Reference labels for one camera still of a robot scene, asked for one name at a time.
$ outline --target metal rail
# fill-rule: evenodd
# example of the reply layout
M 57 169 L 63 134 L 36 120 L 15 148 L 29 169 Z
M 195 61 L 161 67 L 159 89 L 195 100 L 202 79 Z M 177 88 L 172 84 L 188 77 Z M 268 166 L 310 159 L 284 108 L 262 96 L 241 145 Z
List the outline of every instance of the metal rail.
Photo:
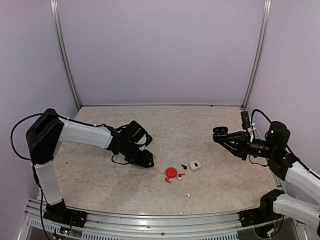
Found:
M 53 25 L 54 25 L 54 29 L 55 29 L 55 33 L 56 33 L 56 37 L 57 37 L 57 41 L 58 41 L 58 47 L 60 50 L 60 55 L 61 55 L 63 67 L 64 67 L 65 74 L 66 74 L 66 79 L 68 81 L 68 84 L 69 84 L 69 87 L 71 90 L 74 104 L 75 104 L 77 110 L 79 111 L 81 108 L 81 101 L 80 101 L 80 98 L 79 98 L 79 95 L 77 92 L 77 88 L 76 88 L 76 84 L 75 84 L 75 81 L 74 81 L 74 78 L 72 76 L 71 69 L 70 69 L 69 59 L 68 59 L 66 46 L 65 46 L 65 42 L 64 42 L 64 36 L 63 36 L 63 32 L 62 32 L 62 27 L 61 27 L 58 0 L 50 0 L 50 5 L 51 5 L 51 11 L 52 11 Z
M 248 87 L 245 92 L 244 100 L 242 103 L 242 107 L 244 109 L 247 109 L 249 100 L 252 94 L 252 91 L 254 89 L 254 85 L 256 82 L 259 65 L 262 57 L 262 53 L 264 50 L 265 45 L 265 39 L 267 35 L 267 29 L 268 29 L 268 23 L 270 18 L 270 11 L 271 11 L 271 0 L 264 0 L 264 8 L 263 8 L 263 15 L 262 15 L 262 22 L 261 22 L 261 28 L 260 28 L 260 34 L 259 34 L 259 40 L 258 40 L 258 46 L 256 48 L 253 67 L 250 74 L 250 80 L 248 83 Z
M 237 231 L 245 229 L 241 227 L 237 211 L 195 214 L 195 215 L 170 215 L 149 216 L 129 215 L 118 213 L 106 213 L 85 210 L 88 213 L 84 228 L 72 227 L 73 238 L 95 239 L 94 236 L 113 236 L 118 239 L 238 239 Z M 41 228 L 40 223 L 40 201 L 30 199 L 24 212 L 25 224 Z M 58 223 L 44 219 L 45 229 L 50 231 L 60 227 Z

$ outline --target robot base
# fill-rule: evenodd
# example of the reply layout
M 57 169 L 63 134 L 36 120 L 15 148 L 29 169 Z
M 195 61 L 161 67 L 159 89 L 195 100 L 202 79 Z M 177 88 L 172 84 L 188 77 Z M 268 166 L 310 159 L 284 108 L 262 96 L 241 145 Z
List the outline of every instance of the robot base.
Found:
M 282 218 L 281 214 L 273 211 L 274 201 L 282 194 L 283 191 L 274 189 L 261 197 L 260 207 L 240 211 L 241 226 L 248 227 Z
M 87 215 L 85 211 L 66 208 L 65 201 L 62 199 L 62 201 L 57 204 L 47 204 L 43 218 L 71 227 L 83 228 L 87 220 Z

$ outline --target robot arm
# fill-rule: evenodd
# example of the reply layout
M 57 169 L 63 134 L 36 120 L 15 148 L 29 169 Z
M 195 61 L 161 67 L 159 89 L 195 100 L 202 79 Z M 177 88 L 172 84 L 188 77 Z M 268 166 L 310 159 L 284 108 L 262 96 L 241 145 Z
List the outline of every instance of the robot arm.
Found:
M 143 148 L 152 137 L 136 121 L 115 129 L 62 118 L 54 109 L 47 109 L 29 128 L 26 140 L 36 181 L 48 203 L 43 217 L 62 224 L 69 224 L 73 219 L 74 226 L 83 227 L 86 213 L 66 208 L 61 196 L 52 163 L 58 143 L 92 145 L 124 155 L 128 164 L 154 166 L 153 154 Z
M 286 151 L 290 137 L 287 127 L 273 121 L 265 134 L 265 140 L 251 140 L 248 112 L 241 112 L 241 118 L 245 131 L 229 134 L 227 127 L 215 127 L 213 141 L 244 161 L 248 155 L 266 158 L 268 167 L 278 178 L 296 185 L 320 204 L 320 176 L 307 168 L 293 153 Z M 276 214 L 286 215 L 309 225 L 320 236 L 320 206 L 297 200 L 277 189 L 260 199 L 259 208 L 244 210 L 239 214 L 243 226 L 273 220 L 278 217 Z

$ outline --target aluminum frame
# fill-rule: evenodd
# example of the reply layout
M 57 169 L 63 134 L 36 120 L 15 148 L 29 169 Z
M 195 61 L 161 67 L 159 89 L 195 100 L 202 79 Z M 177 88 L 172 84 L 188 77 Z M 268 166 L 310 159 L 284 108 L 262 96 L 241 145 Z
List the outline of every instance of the aluminum frame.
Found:
M 309 232 L 307 226 L 303 223 L 298 222 L 297 220 L 293 220 L 293 222 L 299 240 L 309 240 Z
M 264 0 L 264 8 L 263 8 L 263 15 L 262 15 L 262 22 L 261 22 L 258 45 L 257 45 L 256 52 L 255 52 L 253 67 L 252 67 L 251 74 L 250 74 L 250 80 L 249 80 L 248 87 L 246 89 L 245 96 L 244 96 L 243 103 L 242 103 L 242 107 L 244 109 L 247 109 L 247 107 L 248 107 L 249 100 L 250 100 L 250 97 L 251 97 L 251 94 L 252 94 L 252 91 L 254 89 L 254 85 L 256 82 L 256 78 L 257 78 L 257 74 L 258 74 L 258 70 L 259 70 L 259 65 L 261 62 L 261 57 L 262 57 L 263 50 L 264 50 L 265 39 L 266 39 L 266 35 L 267 35 L 267 29 L 268 29 L 269 18 L 270 18 L 271 1 L 272 0 Z
M 63 63 L 65 74 L 66 74 L 66 79 L 68 81 L 76 109 L 79 111 L 82 105 L 81 105 L 80 97 L 79 97 L 76 84 L 71 72 L 70 63 L 69 63 L 69 59 L 66 51 L 66 46 L 65 46 L 61 21 L 60 21 L 58 0 L 50 0 L 50 5 L 51 5 L 52 18 L 53 18 L 53 25 L 54 25 L 54 29 L 55 29 L 55 33 L 58 41 L 61 60 Z
M 18 240 L 25 240 L 32 220 L 40 220 L 39 200 L 30 199 L 24 211 L 23 224 Z M 42 204 L 42 214 L 46 204 Z M 124 239 L 206 239 L 212 236 L 235 235 L 238 231 L 261 227 L 270 222 L 255 226 L 241 227 L 239 211 L 206 213 L 195 215 L 129 215 L 84 210 L 88 213 L 84 228 L 72 227 L 75 239 L 84 238 L 85 234 L 108 235 Z M 45 229 L 68 227 L 44 219 Z
M 161 106 L 185 106 L 185 107 L 235 107 L 239 108 L 241 107 L 239 104 L 188 104 L 188 103 L 140 103 L 140 104 L 83 104 L 82 107 L 84 108 L 99 108 L 99 107 L 146 107 L 146 106 L 152 106 L 152 107 L 161 107 Z

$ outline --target red object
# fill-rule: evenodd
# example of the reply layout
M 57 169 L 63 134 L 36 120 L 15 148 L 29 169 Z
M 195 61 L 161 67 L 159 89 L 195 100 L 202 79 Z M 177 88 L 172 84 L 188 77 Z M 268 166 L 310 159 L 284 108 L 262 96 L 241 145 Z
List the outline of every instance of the red object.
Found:
M 165 170 L 165 175 L 170 179 L 175 178 L 177 174 L 177 169 L 175 169 L 174 167 L 169 167 L 167 170 Z
M 171 183 L 169 179 L 174 179 L 176 176 L 180 178 L 186 174 L 184 173 L 178 174 L 177 170 L 174 167 L 169 167 L 167 168 L 167 170 L 165 170 L 165 175 L 166 175 L 165 181 L 167 183 Z

